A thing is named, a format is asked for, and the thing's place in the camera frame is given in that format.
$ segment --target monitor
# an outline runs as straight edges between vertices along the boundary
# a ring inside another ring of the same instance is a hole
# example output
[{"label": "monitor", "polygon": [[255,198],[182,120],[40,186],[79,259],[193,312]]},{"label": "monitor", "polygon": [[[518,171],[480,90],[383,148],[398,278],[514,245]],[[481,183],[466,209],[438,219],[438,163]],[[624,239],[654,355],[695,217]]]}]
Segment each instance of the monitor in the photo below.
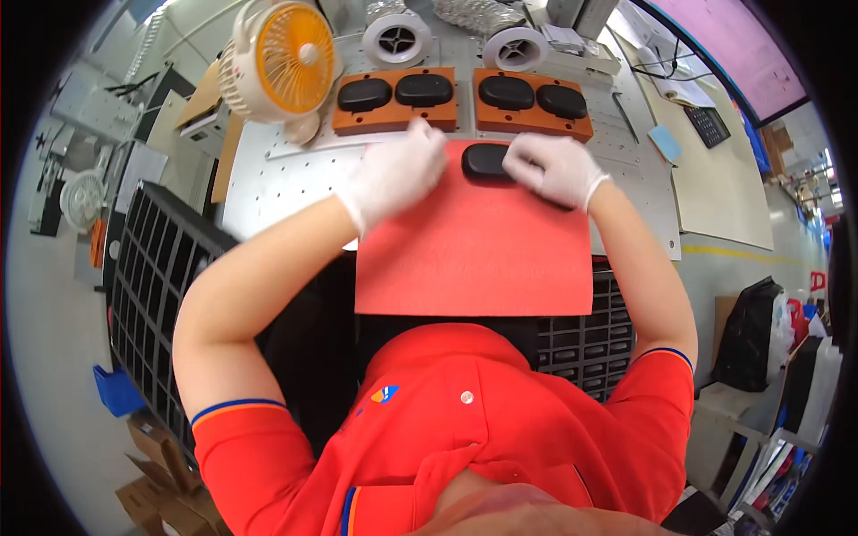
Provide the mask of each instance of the monitor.
[{"label": "monitor", "polygon": [[787,58],[741,0],[632,1],[700,56],[754,128],[808,102]]}]

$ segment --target perforated metal table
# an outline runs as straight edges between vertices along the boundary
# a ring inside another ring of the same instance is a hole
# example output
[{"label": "perforated metal table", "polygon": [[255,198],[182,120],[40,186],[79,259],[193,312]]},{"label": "perforated metal table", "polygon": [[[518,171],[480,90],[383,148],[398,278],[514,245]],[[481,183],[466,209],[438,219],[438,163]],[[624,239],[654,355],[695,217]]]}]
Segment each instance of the perforated metal table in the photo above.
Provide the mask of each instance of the perforated metal table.
[{"label": "perforated metal table", "polygon": [[[458,127],[450,138],[511,140],[515,135],[481,131],[475,126],[471,76],[475,68],[483,67],[482,39],[442,22],[431,10],[421,10],[420,14],[435,36],[432,55],[424,65],[456,68]],[[557,61],[563,57],[558,53],[550,54],[548,61],[533,72],[581,85],[595,132],[587,147],[634,203],[671,260],[678,261],[680,232],[670,167],[646,135],[656,124],[613,35],[606,29],[599,41],[623,62],[621,71],[613,78],[564,66]],[[374,70],[360,48],[359,34],[338,38],[335,44],[346,65],[344,74]],[[613,101],[614,92],[622,93],[619,100],[639,144],[635,143]],[[252,237],[335,191],[359,164],[366,144],[404,136],[402,132],[338,136],[330,127],[335,106],[332,95],[320,110],[322,125],[316,139],[308,146],[286,143],[281,125],[245,125],[227,190],[222,220],[224,230],[239,240]],[[592,221],[590,242],[593,254],[605,253]],[[356,243],[347,246],[347,249],[355,248]]]}]

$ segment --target blue sticky note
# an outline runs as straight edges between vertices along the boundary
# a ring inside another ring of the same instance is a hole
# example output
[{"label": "blue sticky note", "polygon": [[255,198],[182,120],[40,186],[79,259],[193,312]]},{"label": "blue sticky note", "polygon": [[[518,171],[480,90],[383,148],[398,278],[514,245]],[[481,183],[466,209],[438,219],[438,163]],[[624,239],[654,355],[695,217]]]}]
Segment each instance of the blue sticky note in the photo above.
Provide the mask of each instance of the blue sticky note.
[{"label": "blue sticky note", "polygon": [[671,164],[675,163],[676,158],[682,152],[682,148],[674,137],[671,136],[668,127],[660,124],[647,134],[650,136],[650,140],[655,143],[658,150],[661,151],[664,159]]}]

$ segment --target black grid shelf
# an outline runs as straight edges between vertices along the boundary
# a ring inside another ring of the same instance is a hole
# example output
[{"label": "black grid shelf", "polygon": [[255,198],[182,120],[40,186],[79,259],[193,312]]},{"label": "black grid shelf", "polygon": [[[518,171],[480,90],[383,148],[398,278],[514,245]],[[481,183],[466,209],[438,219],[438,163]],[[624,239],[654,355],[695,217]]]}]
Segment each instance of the black grid shelf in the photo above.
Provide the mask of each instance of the black grid shelf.
[{"label": "black grid shelf", "polygon": [[539,331],[538,371],[566,378],[599,402],[607,400],[625,375],[635,344],[613,273],[593,274],[592,314],[543,318]]},{"label": "black grid shelf", "polygon": [[150,183],[136,190],[122,230],[111,347],[194,465],[194,439],[172,377],[172,332],[190,283],[236,244],[170,191]]}]

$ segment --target black plastic bag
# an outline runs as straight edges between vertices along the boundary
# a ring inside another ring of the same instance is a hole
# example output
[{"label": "black plastic bag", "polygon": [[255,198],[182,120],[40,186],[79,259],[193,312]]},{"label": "black plastic bag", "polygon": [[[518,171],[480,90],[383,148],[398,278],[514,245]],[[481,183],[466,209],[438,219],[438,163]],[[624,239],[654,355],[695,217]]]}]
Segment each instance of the black plastic bag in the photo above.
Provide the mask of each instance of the black plastic bag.
[{"label": "black plastic bag", "polygon": [[771,308],[783,287],[771,276],[741,292],[724,326],[712,378],[750,393],[765,391]]}]

